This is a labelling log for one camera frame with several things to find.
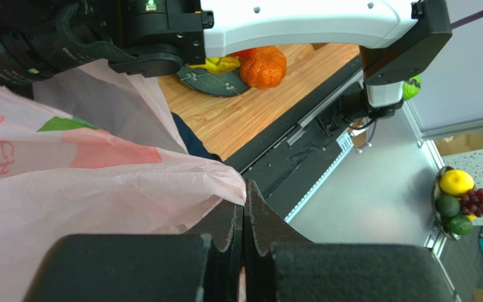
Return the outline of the pink plastic bag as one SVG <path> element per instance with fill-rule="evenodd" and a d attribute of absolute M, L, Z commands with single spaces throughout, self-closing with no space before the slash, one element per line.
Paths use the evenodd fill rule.
<path fill-rule="evenodd" d="M 19 301 L 42 257 L 75 233 L 181 233 L 241 175 L 193 156 L 155 78 L 103 60 L 33 86 L 0 86 L 0 301 Z"/>

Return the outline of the dark green fake avocado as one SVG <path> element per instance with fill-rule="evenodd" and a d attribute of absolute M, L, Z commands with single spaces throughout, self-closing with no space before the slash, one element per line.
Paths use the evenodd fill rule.
<path fill-rule="evenodd" d="M 454 217 L 461 211 L 460 201 L 451 195 L 443 194 L 435 200 L 435 208 L 444 217 Z"/>

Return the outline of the yellow fake lemon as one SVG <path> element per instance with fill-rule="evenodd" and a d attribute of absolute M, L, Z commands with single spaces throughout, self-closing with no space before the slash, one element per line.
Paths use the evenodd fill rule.
<path fill-rule="evenodd" d="M 440 177 L 439 187 L 443 192 L 452 196 L 461 196 L 475 186 L 473 177 L 462 170 L 450 169 Z"/>

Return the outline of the red yellow fake apple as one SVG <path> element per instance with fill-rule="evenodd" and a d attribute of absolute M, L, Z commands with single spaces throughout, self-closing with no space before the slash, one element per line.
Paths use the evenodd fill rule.
<path fill-rule="evenodd" d="M 253 52 L 253 49 L 246 49 L 246 50 L 241 50 L 238 52 L 231 53 L 230 56 L 232 57 L 237 57 L 237 58 L 247 58 L 250 57 Z"/>

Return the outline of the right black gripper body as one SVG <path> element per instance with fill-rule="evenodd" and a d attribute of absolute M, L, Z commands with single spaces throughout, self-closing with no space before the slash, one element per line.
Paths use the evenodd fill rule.
<path fill-rule="evenodd" d="M 199 1 L 0 1 L 0 85 L 99 59 L 117 73 L 169 76 L 204 62 L 213 25 Z"/>

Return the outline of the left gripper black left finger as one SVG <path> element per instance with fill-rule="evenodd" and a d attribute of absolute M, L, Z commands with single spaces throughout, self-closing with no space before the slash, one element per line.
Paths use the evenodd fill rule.
<path fill-rule="evenodd" d="M 222 201 L 180 235 L 67 235 L 25 301 L 236 301 L 242 220 L 242 206 Z"/>

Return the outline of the navy blue cloth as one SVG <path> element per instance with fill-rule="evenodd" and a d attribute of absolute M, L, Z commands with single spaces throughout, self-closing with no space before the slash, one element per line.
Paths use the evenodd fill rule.
<path fill-rule="evenodd" d="M 222 162 L 222 159 L 219 155 L 210 153 L 206 149 L 202 141 L 196 136 L 196 134 L 189 128 L 189 126 L 182 120 L 179 115 L 173 112 L 171 112 L 171 114 L 179 132 L 179 135 L 190 155 Z"/>

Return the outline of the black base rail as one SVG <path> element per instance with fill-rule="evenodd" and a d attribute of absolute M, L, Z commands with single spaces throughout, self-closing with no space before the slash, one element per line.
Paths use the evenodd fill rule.
<path fill-rule="evenodd" d="M 339 99 L 361 90 L 360 57 L 330 75 L 271 125 L 225 160 L 253 180 L 267 204 L 292 218 L 351 151 L 346 127 L 331 117 Z"/>

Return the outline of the orange fake fruit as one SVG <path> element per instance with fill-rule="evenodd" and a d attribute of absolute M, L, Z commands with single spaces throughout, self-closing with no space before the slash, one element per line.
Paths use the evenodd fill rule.
<path fill-rule="evenodd" d="M 286 76 L 286 56 L 275 46 L 253 48 L 250 57 L 238 59 L 240 77 L 251 88 L 275 88 Z"/>

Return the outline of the purple fake grapes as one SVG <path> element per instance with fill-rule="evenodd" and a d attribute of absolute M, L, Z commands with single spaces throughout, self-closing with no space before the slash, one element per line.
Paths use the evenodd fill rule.
<path fill-rule="evenodd" d="M 460 204 L 464 215 L 483 217 L 483 188 L 472 189 L 461 195 Z"/>

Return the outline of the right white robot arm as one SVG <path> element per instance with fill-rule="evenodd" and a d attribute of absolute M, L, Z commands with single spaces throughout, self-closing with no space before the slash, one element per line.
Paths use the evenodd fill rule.
<path fill-rule="evenodd" d="M 29 86 L 99 59 L 129 75 L 175 74 L 270 45 L 358 45 L 364 88 L 338 117 L 388 118 L 403 83 L 452 37 L 445 1 L 0 1 L 0 85 Z"/>

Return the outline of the dark blue-grey ceramic plate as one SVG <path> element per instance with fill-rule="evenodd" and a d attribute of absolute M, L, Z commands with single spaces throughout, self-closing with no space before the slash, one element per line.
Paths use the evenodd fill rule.
<path fill-rule="evenodd" d="M 216 98 L 232 98 L 250 90 L 242 81 L 238 70 L 211 74 L 202 68 L 183 67 L 174 76 L 191 89 Z"/>

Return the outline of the yellow fake starfruit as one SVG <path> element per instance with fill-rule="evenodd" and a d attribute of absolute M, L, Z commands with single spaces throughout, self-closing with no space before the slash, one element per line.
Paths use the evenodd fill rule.
<path fill-rule="evenodd" d="M 188 68 L 203 69 L 210 74 L 224 74 L 237 70 L 240 66 L 240 60 L 237 57 L 214 57 L 205 60 L 205 63 L 198 65 L 188 65 Z"/>

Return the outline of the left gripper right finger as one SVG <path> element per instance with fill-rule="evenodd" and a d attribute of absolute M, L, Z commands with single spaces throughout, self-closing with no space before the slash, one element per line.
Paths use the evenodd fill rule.
<path fill-rule="evenodd" d="M 314 243 L 247 182 L 243 265 L 247 301 L 452 301 L 430 250 L 414 245 Z"/>

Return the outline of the green fake lime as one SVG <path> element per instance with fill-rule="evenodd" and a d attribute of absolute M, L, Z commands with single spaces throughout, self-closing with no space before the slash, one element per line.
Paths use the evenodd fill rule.
<path fill-rule="evenodd" d="M 446 221 L 445 228 L 450 233 L 464 236 L 470 234 L 474 226 L 466 215 L 458 214 Z"/>

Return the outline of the green fake watermelon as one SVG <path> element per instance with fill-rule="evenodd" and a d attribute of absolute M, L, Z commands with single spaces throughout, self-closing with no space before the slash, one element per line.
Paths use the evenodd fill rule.
<path fill-rule="evenodd" d="M 402 84 L 402 98 L 407 101 L 418 95 L 421 90 L 422 81 L 420 76 L 416 75 Z"/>

